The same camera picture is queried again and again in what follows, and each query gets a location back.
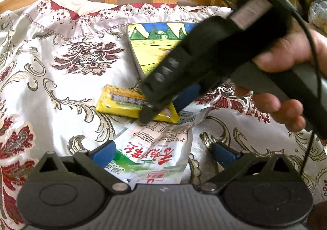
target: white fabric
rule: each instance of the white fabric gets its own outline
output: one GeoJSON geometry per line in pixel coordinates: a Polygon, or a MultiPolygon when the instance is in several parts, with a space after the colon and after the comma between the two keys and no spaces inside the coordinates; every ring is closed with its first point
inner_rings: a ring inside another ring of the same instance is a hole
{"type": "MultiPolygon", "coordinates": [[[[191,12],[180,6],[156,8],[149,4],[114,9],[108,4],[92,4],[86,8],[75,0],[78,11],[100,10],[80,17],[72,11],[73,2],[68,2],[70,10],[40,0],[20,17],[8,11],[0,18],[1,230],[23,227],[15,199],[46,151],[69,156],[81,146],[92,150],[131,122],[94,109],[105,84],[133,88],[139,82],[126,24],[199,22],[230,12],[222,7],[191,12]]],[[[215,140],[257,155],[282,151],[299,170],[308,133],[288,133],[269,115],[257,111],[249,96],[236,98],[232,85],[214,90],[196,103],[188,109],[212,106],[212,110],[192,130],[183,182],[191,177],[191,182],[200,183],[215,175],[217,165],[207,153],[207,145],[215,140]]],[[[322,144],[315,141],[304,177],[315,203],[327,198],[326,158],[322,144]]]]}

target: bed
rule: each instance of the bed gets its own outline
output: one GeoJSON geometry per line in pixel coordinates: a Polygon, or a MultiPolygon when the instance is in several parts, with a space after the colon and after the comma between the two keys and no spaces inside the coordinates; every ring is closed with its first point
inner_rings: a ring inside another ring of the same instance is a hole
{"type": "MultiPolygon", "coordinates": [[[[140,83],[126,25],[174,22],[183,28],[231,11],[222,0],[187,1],[199,6],[183,7],[179,0],[119,6],[118,0],[0,3],[1,229],[23,227],[17,193],[46,151],[69,156],[116,138],[117,150],[124,155],[129,150],[145,152],[145,138],[131,142],[133,134],[144,129],[136,129],[129,118],[97,112],[95,103],[106,84],[137,89],[140,83]],[[21,15],[12,12],[23,7],[21,15]]],[[[155,168],[130,168],[141,160],[130,154],[132,164],[113,161],[106,170],[131,186],[199,184],[220,171],[208,153],[215,141],[261,156],[283,152],[298,170],[310,136],[306,131],[289,133],[258,111],[250,95],[235,96],[231,83],[196,99],[183,118],[179,125],[161,125],[169,144],[162,142],[162,133],[154,137],[153,144],[161,140],[161,148],[152,144],[147,156],[157,163],[155,168]],[[166,162],[159,164],[164,154],[166,162]]],[[[315,203],[327,199],[325,146],[326,141],[316,139],[303,175],[315,203]]]]}

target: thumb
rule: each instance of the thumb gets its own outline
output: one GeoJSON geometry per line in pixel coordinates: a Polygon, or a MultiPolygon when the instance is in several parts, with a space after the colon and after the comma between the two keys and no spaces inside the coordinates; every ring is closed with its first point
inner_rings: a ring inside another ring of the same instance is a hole
{"type": "MultiPolygon", "coordinates": [[[[324,76],[327,75],[327,38],[320,33],[310,30],[313,37],[319,65],[324,76]]],[[[253,62],[265,72],[282,72],[294,65],[312,61],[312,52],[304,32],[292,33],[279,39],[267,52],[261,53],[253,62]]]]}

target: metal screw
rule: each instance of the metal screw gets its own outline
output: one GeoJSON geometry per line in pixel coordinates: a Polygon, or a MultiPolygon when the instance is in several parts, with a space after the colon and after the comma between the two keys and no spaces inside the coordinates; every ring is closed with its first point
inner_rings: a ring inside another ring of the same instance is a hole
{"type": "Polygon", "coordinates": [[[201,185],[202,191],[214,191],[217,189],[216,184],[212,182],[206,182],[203,185],[201,185]]]}
{"type": "Polygon", "coordinates": [[[112,189],[115,191],[125,191],[128,189],[128,185],[125,183],[116,183],[112,185],[112,189]]]}

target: colorful poster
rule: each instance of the colorful poster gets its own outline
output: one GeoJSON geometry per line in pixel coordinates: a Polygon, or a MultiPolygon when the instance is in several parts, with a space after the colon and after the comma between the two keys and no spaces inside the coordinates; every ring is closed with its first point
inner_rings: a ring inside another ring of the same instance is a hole
{"type": "Polygon", "coordinates": [[[130,44],[140,75],[149,75],[195,25],[176,22],[128,25],[130,44]]]}

